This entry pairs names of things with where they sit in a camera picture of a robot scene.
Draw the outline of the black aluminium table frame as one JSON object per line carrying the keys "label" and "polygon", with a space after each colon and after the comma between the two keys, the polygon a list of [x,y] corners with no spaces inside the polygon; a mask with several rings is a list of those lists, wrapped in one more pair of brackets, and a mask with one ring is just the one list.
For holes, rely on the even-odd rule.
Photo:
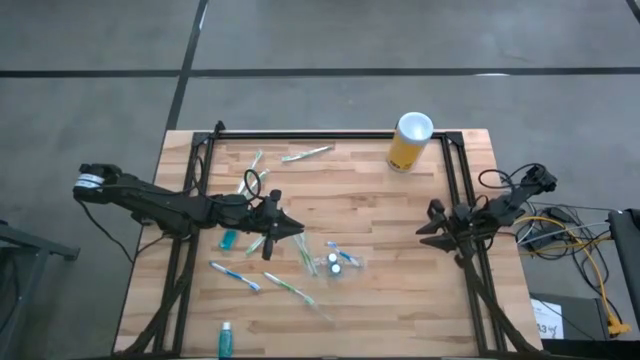
{"label": "black aluminium table frame", "polygon": [[[365,261],[363,270],[329,278],[311,276],[293,238],[280,241],[270,260],[241,235],[229,251],[218,247],[221,229],[189,240],[164,240],[157,228],[141,235],[113,352],[123,359],[212,358],[221,325],[229,321],[233,352],[246,357],[428,358],[533,360],[542,356],[529,291],[513,239],[500,231],[491,246],[478,244],[472,265],[455,251],[420,243],[416,231],[427,206],[445,207],[492,196],[495,157],[484,129],[436,132],[414,170],[386,162],[392,132],[171,131],[164,140],[155,181],[185,188],[202,156],[211,194],[234,191],[261,149],[266,190],[282,192],[287,214],[305,225],[313,257],[329,241]],[[281,158],[333,145],[293,162]],[[209,266],[214,261],[257,283]],[[269,272],[311,296],[327,321]]]}

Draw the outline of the white paper label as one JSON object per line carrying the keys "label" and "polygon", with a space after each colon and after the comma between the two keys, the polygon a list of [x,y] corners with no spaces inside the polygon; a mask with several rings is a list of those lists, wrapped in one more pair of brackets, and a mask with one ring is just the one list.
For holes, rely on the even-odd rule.
{"label": "white paper label", "polygon": [[538,333],[541,339],[564,339],[562,307],[558,304],[531,300]]}

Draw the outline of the yellow wipes canister white lid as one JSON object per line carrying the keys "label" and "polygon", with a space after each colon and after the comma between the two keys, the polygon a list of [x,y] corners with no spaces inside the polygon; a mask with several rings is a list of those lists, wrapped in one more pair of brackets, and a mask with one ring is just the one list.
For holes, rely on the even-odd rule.
{"label": "yellow wipes canister white lid", "polygon": [[426,114],[408,112],[402,115],[387,154],[388,165],[399,172],[411,171],[433,133],[433,122]]}

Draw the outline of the black floor box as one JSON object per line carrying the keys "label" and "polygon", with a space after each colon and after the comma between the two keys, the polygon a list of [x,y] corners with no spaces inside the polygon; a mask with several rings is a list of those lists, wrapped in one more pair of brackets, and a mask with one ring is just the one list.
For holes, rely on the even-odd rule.
{"label": "black floor box", "polygon": [[554,303],[562,307],[563,340],[604,341],[608,338],[606,312],[599,298],[531,293],[530,299]]}

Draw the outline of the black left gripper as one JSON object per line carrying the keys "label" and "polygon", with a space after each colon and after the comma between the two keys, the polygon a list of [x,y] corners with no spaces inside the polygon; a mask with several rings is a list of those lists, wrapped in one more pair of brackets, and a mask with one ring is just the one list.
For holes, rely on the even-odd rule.
{"label": "black left gripper", "polygon": [[[265,237],[262,249],[264,260],[271,259],[273,248],[279,240],[303,232],[304,225],[302,223],[278,208],[281,196],[282,192],[278,189],[272,190],[267,196],[251,193],[252,200],[260,200],[260,203],[252,210],[251,225],[254,232]],[[279,224],[286,228],[279,230]]]}

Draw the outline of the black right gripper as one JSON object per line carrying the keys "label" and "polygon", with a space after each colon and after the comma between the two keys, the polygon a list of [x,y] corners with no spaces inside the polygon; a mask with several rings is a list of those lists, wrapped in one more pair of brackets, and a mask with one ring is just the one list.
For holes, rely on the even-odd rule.
{"label": "black right gripper", "polygon": [[430,222],[419,228],[417,234],[435,234],[439,229],[442,233],[420,239],[420,243],[445,252],[457,251],[455,262],[458,266],[467,266],[475,253],[473,249],[474,235],[470,222],[470,208],[459,204],[452,209],[449,216],[445,215],[445,207],[439,199],[432,200],[428,215]]}

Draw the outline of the grey metal stand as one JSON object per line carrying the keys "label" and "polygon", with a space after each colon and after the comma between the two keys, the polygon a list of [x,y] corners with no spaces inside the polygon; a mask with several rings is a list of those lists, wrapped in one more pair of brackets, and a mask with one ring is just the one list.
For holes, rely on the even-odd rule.
{"label": "grey metal stand", "polygon": [[13,358],[29,301],[49,256],[75,261],[80,249],[31,235],[0,220],[0,360]]}

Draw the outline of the black power adapter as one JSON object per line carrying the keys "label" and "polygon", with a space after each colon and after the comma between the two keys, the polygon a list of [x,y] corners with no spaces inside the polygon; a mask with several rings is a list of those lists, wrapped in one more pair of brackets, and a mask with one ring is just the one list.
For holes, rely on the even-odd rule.
{"label": "black power adapter", "polygon": [[544,213],[551,219],[554,219],[556,221],[562,222],[562,223],[572,223],[575,224],[574,218],[573,216],[562,210],[561,208],[558,207],[548,207],[544,210]]}

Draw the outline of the clear acrylic organizer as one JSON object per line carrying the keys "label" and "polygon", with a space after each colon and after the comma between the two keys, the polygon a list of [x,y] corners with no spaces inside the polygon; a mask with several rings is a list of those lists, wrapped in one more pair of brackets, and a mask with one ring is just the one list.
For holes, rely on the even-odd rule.
{"label": "clear acrylic organizer", "polygon": [[[311,252],[310,252],[310,255],[314,258],[314,262],[315,262],[315,265],[316,265],[316,268],[317,268],[317,271],[318,271],[318,275],[317,276],[319,276],[321,274],[321,272],[324,272],[329,278],[337,279],[339,277],[342,277],[342,276],[346,275],[350,270],[358,270],[358,271],[360,271],[360,270],[364,269],[365,261],[361,257],[352,255],[362,264],[361,267],[355,267],[355,266],[351,265],[348,261],[346,261],[344,258],[342,258],[340,255],[338,255],[333,249],[331,249],[331,248],[329,248],[329,249],[330,249],[330,251],[326,255],[324,255],[323,257],[313,257]],[[333,263],[333,264],[339,264],[342,267],[342,272],[338,276],[333,276],[330,273],[330,267],[331,267],[332,264],[329,263],[328,260],[327,260],[327,256],[330,253],[335,253],[337,255],[337,257],[338,257],[338,261],[336,263]]]}

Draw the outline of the dark grey case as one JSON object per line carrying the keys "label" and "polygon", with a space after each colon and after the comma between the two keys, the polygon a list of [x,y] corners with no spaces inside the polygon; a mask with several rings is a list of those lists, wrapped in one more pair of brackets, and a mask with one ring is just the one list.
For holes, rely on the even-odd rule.
{"label": "dark grey case", "polygon": [[636,322],[640,326],[640,209],[611,211],[607,222],[617,247]]}

